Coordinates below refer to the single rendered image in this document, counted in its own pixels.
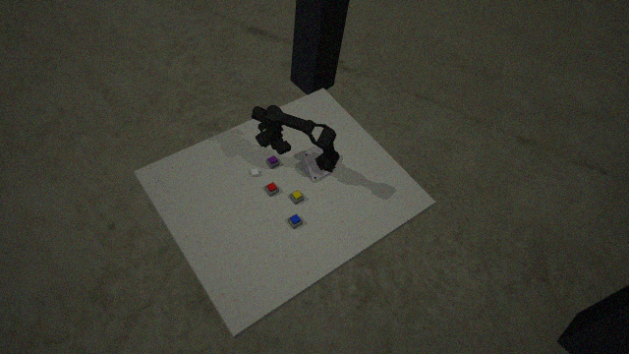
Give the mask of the yellow button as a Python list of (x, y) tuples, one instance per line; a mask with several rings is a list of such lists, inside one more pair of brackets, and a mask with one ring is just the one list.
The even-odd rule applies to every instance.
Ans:
[(298, 190), (292, 194), (290, 194), (290, 199), (292, 200), (292, 202), (296, 205), (298, 203), (300, 203), (301, 201), (304, 200), (304, 196), (301, 194), (301, 192)]

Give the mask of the purple button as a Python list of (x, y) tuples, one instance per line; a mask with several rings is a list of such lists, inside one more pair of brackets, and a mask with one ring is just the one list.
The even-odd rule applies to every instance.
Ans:
[(272, 156), (266, 160), (266, 164), (270, 167), (270, 169), (273, 169), (279, 166), (280, 162), (275, 156)]

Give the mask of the red button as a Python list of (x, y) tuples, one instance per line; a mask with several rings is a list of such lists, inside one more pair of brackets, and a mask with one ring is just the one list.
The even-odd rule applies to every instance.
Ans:
[(264, 189), (266, 190), (266, 192), (269, 194), (270, 197), (275, 195), (275, 194), (277, 194), (277, 193), (279, 193), (279, 189), (274, 184), (274, 182), (272, 182), (269, 185), (265, 186)]

